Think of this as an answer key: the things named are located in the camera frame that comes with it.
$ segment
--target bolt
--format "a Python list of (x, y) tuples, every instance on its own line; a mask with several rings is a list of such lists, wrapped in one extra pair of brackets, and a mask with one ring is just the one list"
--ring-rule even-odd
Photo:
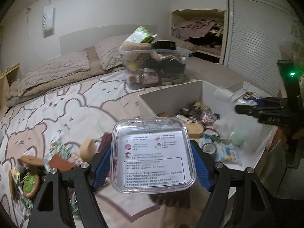
[(83, 169), (88, 168), (88, 167), (89, 167), (89, 163), (83, 162), (83, 163), (80, 165), (80, 167), (83, 168)]
[(247, 167), (246, 171), (250, 174), (254, 173), (254, 169), (252, 169), (251, 167)]
[(57, 168), (53, 168), (53, 169), (51, 169), (50, 173), (55, 174), (55, 173), (57, 173), (57, 171), (58, 171)]
[(223, 167), (224, 167), (224, 164), (221, 163), (221, 162), (216, 162), (216, 163), (215, 163), (215, 167), (216, 167), (216, 168), (223, 168)]

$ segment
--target clear plastic box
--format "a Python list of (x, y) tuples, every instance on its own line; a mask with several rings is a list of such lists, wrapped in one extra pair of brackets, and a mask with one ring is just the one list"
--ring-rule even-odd
[(185, 124), (171, 118), (124, 119), (113, 130), (110, 183), (121, 193), (187, 189), (196, 179)]
[(184, 82), (184, 71), (189, 57), (183, 48), (176, 50), (130, 50), (120, 47), (126, 80), (130, 88), (181, 84)]

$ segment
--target blue gripper pad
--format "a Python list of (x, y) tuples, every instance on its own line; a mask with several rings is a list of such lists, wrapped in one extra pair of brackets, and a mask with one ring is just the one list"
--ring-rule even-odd
[(93, 188), (96, 190), (104, 185), (105, 179), (107, 178), (110, 170), (110, 156), (111, 147), (109, 147), (95, 171), (95, 182), (93, 184)]
[(193, 153), (197, 178), (202, 187), (204, 187), (208, 191), (211, 191), (212, 184), (210, 182), (210, 172), (192, 142), (190, 142), (190, 144)]

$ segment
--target instruction sheet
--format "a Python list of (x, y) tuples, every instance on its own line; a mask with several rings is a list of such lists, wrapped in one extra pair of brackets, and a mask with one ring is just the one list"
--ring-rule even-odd
[(190, 179), (181, 131), (126, 135), (119, 139), (117, 182), (121, 187), (170, 186)]

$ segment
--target headboard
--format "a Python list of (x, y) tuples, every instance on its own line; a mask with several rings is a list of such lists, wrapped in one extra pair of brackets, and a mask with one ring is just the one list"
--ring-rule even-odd
[(139, 26), (144, 26), (149, 32), (156, 33), (157, 26), (153, 25), (109, 25), (92, 27), (59, 37), (61, 55), (81, 51), (95, 45), (98, 41), (109, 37), (133, 33)]

